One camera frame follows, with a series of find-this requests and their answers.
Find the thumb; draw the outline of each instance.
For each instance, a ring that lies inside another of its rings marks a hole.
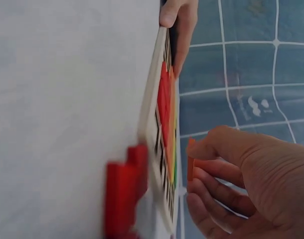
[[[165,5],[161,9],[160,13],[160,25],[170,28],[173,26],[178,10],[181,7],[180,0],[167,0]]]
[[[187,155],[200,160],[222,157],[238,166],[254,152],[266,145],[279,145],[282,141],[267,136],[242,132],[227,126],[212,129],[207,137],[187,148]]]

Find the wooden puzzle board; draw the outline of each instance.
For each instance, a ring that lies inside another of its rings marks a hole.
[[[142,104],[138,137],[149,149],[151,187],[167,230],[174,232],[176,102],[168,29],[160,27]]]

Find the skin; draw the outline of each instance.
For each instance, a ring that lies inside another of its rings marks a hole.
[[[167,0],[159,17],[161,26],[170,28],[177,18],[177,49],[174,75],[177,78],[188,54],[192,34],[197,23],[198,0]]]
[[[187,204],[206,238],[304,239],[303,146],[220,126],[187,154],[204,160],[188,183]],[[249,195],[215,178],[245,188]]]

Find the white wall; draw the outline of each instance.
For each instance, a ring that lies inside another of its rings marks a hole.
[[[0,0],[0,239],[96,239],[136,143],[157,0]]]

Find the finger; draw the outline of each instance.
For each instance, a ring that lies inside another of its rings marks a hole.
[[[177,78],[182,70],[189,51],[194,28],[197,23],[197,0],[183,5],[180,9],[177,24],[177,45],[174,60],[174,75]]]
[[[167,0],[160,12],[160,24],[167,28],[172,27],[180,7],[181,0]]]
[[[187,207],[198,229],[208,239],[224,239],[229,236],[211,219],[200,197],[194,193],[186,197]]]
[[[237,187],[245,189],[241,170],[234,164],[228,163],[221,159],[210,161],[196,159],[194,160],[194,167],[201,168],[215,178],[223,179],[236,185]]]
[[[241,194],[220,183],[200,168],[194,169],[194,176],[201,180],[214,199],[221,202],[232,211],[247,217],[251,217],[255,214],[256,208],[247,195]]]
[[[226,232],[232,233],[246,222],[245,218],[235,215],[217,203],[199,179],[194,178],[188,184],[188,191],[201,198],[212,220]]]
[[[241,168],[248,156],[255,154],[264,145],[279,145],[280,140],[262,134],[242,132],[227,126],[212,129],[206,138],[187,149],[189,156],[202,160],[222,157]]]

